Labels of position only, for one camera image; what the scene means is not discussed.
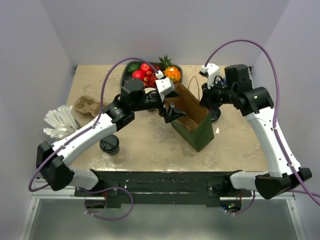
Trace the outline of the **brown and green paper bag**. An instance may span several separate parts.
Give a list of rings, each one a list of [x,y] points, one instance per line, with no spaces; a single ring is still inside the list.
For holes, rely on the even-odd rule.
[[[214,139],[211,112],[200,105],[200,101],[182,83],[174,84],[178,97],[165,100],[165,105],[174,107],[178,111],[186,113],[172,121],[171,126],[188,142],[197,152],[200,152]]]

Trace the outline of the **black plastic cup lid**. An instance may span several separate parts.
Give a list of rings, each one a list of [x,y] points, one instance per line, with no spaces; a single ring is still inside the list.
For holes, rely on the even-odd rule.
[[[119,138],[114,134],[106,136],[99,141],[100,148],[114,148],[118,146],[120,146],[120,141]]]

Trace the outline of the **black paper coffee cup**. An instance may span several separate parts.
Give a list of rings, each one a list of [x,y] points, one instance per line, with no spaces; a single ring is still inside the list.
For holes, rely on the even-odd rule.
[[[117,154],[119,153],[119,151],[120,151],[120,147],[119,147],[119,146],[117,146],[117,147],[112,147],[112,148],[109,148],[109,147],[107,147],[107,148],[101,147],[100,149],[101,149],[104,153],[106,153],[106,154],[108,154],[108,155],[110,155],[110,156],[115,156],[115,155],[117,155]]]

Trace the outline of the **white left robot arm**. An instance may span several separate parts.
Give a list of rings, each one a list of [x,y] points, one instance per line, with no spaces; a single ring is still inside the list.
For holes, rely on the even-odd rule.
[[[45,141],[38,146],[37,170],[53,191],[73,186],[86,189],[92,196],[99,196],[104,184],[97,174],[93,170],[76,169],[71,164],[94,144],[131,123],[135,112],[158,109],[166,123],[186,116],[173,103],[165,105],[167,98],[179,96],[173,82],[163,78],[155,83],[156,90],[146,92],[140,79],[130,80],[121,87],[113,102],[90,123],[53,144]]]

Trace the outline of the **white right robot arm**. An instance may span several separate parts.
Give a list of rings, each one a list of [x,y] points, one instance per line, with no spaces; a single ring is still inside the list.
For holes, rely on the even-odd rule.
[[[253,88],[249,68],[244,64],[227,66],[225,78],[220,68],[209,63],[200,67],[199,74],[207,78],[202,88],[200,105],[206,108],[231,104],[252,127],[267,160],[267,171],[237,170],[227,175],[223,192],[230,197],[241,189],[257,191],[266,200],[295,189],[312,177],[292,154],[277,122],[273,122],[275,105],[264,87]]]

